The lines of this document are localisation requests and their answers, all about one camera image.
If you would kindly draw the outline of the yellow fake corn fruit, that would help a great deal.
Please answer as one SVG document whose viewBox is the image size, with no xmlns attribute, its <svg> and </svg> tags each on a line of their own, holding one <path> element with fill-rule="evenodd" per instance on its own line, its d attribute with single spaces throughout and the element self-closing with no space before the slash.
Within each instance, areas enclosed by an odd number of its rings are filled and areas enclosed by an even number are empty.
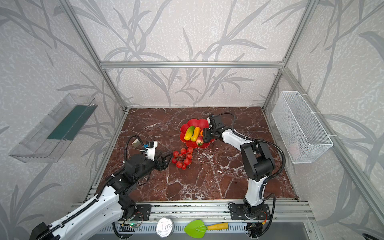
<svg viewBox="0 0 384 240">
<path fill-rule="evenodd" d="M 201 128 L 195 127 L 193 136 L 190 138 L 190 141 L 196 142 L 197 138 L 200 136 Z"/>
</svg>

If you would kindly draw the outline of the red green fake apple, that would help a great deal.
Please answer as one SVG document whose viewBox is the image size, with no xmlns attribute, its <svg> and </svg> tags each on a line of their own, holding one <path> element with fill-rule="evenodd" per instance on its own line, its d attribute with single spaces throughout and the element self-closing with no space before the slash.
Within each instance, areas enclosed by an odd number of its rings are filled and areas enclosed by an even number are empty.
<svg viewBox="0 0 384 240">
<path fill-rule="evenodd" d="M 204 144 L 205 142 L 204 142 L 204 138 L 203 138 L 203 136 L 199 136 L 198 138 L 197 138 L 197 140 L 196 140 L 196 144 L 197 144 L 197 146 L 202 146 L 203 144 Z"/>
</svg>

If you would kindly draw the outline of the green yellow fake cucumber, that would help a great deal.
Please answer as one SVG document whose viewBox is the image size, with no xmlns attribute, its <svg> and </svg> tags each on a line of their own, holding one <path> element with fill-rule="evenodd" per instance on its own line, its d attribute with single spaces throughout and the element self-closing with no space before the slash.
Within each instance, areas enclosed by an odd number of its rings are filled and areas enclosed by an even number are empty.
<svg viewBox="0 0 384 240">
<path fill-rule="evenodd" d="M 195 127 L 194 126 L 190 126 L 188 127 L 186 133 L 185 133 L 185 136 L 184 136 L 184 140 L 185 141 L 190 141 L 191 138 L 193 137 L 194 135 L 194 131 L 195 131 Z"/>
</svg>

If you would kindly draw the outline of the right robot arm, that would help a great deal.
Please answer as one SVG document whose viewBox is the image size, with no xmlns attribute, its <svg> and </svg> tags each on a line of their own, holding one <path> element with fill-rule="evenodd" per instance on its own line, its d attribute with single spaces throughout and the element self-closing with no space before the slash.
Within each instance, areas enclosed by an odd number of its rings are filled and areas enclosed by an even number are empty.
<svg viewBox="0 0 384 240">
<path fill-rule="evenodd" d="M 244 212 L 250 216 L 258 211 L 268 199 L 264 196 L 266 185 L 282 173 L 286 165 L 286 156 L 276 144 L 263 139 L 247 137 L 236 131 L 234 128 L 236 116 L 232 113 L 228 113 L 233 116 L 231 125 L 225 126 L 222 115 L 225 113 L 208 116 L 209 127 L 203 129 L 203 140 L 204 143 L 213 139 L 219 140 L 241 152 L 244 169 L 249 178 L 248 190 L 244 197 Z M 276 163 L 270 147 L 275 148 L 281 157 L 281 165 L 276 172 L 274 172 Z"/>
</svg>

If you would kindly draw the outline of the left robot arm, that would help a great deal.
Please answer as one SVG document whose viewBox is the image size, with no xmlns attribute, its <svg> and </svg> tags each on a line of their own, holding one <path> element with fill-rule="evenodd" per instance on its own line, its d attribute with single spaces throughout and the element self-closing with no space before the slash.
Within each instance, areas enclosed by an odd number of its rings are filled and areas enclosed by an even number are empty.
<svg viewBox="0 0 384 240">
<path fill-rule="evenodd" d="M 129 138 L 139 141 L 140 153 L 129 157 L 128 147 L 125 147 L 123 166 L 106 179 L 95 196 L 51 224 L 37 225 L 31 232 L 31 240 L 88 240 L 102 228 L 120 220 L 124 214 L 134 216 L 136 204 L 130 193 L 153 170 L 165 170 L 173 153 L 163 156 L 156 152 L 156 141 L 144 143 L 137 135 Z"/>
</svg>

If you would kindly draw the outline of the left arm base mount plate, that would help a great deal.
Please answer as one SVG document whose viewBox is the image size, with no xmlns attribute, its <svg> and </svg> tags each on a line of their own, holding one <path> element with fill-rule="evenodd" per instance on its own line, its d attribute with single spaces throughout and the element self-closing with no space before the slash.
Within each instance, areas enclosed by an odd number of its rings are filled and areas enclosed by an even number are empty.
<svg viewBox="0 0 384 240">
<path fill-rule="evenodd" d="M 152 205 L 132 205 L 124 210 L 121 220 L 127 221 L 148 221 L 150 218 Z"/>
</svg>

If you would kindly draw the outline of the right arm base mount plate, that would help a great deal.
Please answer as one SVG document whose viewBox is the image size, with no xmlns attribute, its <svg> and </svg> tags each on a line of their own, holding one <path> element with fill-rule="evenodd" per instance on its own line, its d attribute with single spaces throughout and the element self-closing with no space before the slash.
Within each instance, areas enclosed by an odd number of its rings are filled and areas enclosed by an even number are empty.
<svg viewBox="0 0 384 240">
<path fill-rule="evenodd" d="M 271 218 L 271 211 L 265 202 L 262 202 L 254 207 L 251 207 L 248 204 L 235 204 L 233 202 L 229 202 L 228 209 L 231 214 L 231 220 L 235 221 L 257 220 L 264 222 Z"/>
</svg>

